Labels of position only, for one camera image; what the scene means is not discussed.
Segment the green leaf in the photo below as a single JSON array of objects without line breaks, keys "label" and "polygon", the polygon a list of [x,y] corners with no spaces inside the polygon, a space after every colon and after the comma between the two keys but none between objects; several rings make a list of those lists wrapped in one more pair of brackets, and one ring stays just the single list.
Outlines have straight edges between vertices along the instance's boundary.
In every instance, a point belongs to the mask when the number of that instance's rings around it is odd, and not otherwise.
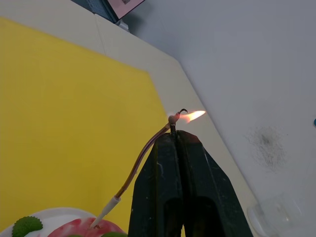
[{"label": "green leaf", "polygon": [[43,229],[43,224],[34,216],[26,216],[15,222],[12,229],[12,237],[24,237],[29,232]]},{"label": "green leaf", "polygon": [[118,232],[108,232],[101,237],[127,237],[127,234],[118,233]]}]

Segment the white wall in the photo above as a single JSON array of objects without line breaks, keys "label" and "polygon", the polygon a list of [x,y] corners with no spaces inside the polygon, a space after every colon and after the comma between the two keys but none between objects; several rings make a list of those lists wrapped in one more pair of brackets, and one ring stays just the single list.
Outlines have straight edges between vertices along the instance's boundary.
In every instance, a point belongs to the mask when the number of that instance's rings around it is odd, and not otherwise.
[{"label": "white wall", "polygon": [[146,0],[125,21],[180,61],[256,197],[298,202],[284,236],[315,236],[316,1]]}]

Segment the white plate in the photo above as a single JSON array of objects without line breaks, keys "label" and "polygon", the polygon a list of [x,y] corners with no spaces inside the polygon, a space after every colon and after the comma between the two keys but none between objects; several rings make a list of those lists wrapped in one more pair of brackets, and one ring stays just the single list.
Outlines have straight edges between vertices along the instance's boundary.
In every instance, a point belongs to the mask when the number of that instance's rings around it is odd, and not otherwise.
[{"label": "white plate", "polygon": [[[73,221],[78,218],[95,217],[89,212],[68,207],[59,207],[46,209],[43,211],[36,212],[30,216],[39,218],[43,224],[43,229],[40,231],[34,231],[28,233],[25,237],[47,237],[56,228]],[[0,233],[0,237],[11,237],[13,225],[6,228]]]}]

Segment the yellow paper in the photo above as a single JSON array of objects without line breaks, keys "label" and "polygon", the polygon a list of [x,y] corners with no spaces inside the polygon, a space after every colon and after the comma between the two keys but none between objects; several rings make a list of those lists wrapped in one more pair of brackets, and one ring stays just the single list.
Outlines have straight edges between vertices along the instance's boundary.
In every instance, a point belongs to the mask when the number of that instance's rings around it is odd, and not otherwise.
[{"label": "yellow paper", "polygon": [[[4,18],[0,45],[0,231],[46,208],[98,215],[166,123],[149,75]],[[132,193],[107,217],[126,232]]]}]

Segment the orange flame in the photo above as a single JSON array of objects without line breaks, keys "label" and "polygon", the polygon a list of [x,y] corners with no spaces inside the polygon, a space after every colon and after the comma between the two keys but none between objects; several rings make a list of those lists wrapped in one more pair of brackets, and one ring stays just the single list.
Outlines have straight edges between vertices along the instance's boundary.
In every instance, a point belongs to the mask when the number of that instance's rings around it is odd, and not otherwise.
[{"label": "orange flame", "polygon": [[187,122],[191,122],[192,120],[195,120],[204,114],[205,114],[205,111],[194,111],[187,115],[180,115],[180,118],[185,119]]}]

